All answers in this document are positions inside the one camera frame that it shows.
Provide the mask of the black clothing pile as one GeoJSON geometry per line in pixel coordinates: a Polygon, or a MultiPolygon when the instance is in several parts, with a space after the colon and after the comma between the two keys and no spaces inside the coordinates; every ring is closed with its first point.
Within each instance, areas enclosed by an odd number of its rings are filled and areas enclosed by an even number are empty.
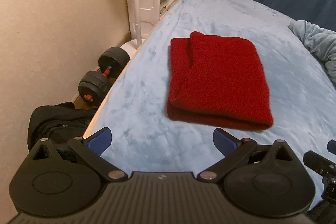
{"type": "Polygon", "coordinates": [[[77,109],[72,102],[37,107],[30,117],[27,146],[31,150],[39,139],[63,144],[83,136],[96,109],[77,109]]]}

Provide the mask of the grey-blue fleece blanket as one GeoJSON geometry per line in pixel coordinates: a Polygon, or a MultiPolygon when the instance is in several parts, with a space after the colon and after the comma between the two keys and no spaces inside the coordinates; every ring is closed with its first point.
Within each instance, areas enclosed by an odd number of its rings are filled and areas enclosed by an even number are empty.
{"type": "Polygon", "coordinates": [[[335,85],[335,31],[305,20],[293,20],[288,28],[300,39],[304,47],[323,64],[329,79],[335,85]]]}

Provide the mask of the black dumbbell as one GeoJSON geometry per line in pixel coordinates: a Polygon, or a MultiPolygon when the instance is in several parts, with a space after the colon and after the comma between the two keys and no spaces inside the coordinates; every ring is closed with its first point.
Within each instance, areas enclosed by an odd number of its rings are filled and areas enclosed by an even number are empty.
{"type": "Polygon", "coordinates": [[[95,106],[100,106],[112,87],[110,79],[116,79],[127,63],[129,54],[120,47],[107,49],[99,58],[99,71],[88,71],[77,87],[80,97],[95,106]]]}

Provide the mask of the white standing fan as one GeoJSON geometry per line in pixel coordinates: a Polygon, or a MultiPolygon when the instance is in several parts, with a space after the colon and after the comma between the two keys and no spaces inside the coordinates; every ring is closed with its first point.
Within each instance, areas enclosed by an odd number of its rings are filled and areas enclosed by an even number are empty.
{"type": "Polygon", "coordinates": [[[127,0],[127,8],[129,12],[129,28],[135,34],[135,39],[131,38],[130,41],[125,42],[121,48],[132,59],[142,46],[142,33],[141,33],[141,17],[139,0],[127,0]]]}

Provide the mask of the red knit sweater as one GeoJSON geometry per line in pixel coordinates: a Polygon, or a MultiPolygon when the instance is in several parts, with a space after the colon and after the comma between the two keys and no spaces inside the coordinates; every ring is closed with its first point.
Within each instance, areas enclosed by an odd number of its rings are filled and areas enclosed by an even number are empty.
{"type": "Polygon", "coordinates": [[[171,120],[238,130],[273,126],[270,91],[255,45],[194,31],[170,43],[171,120]]]}

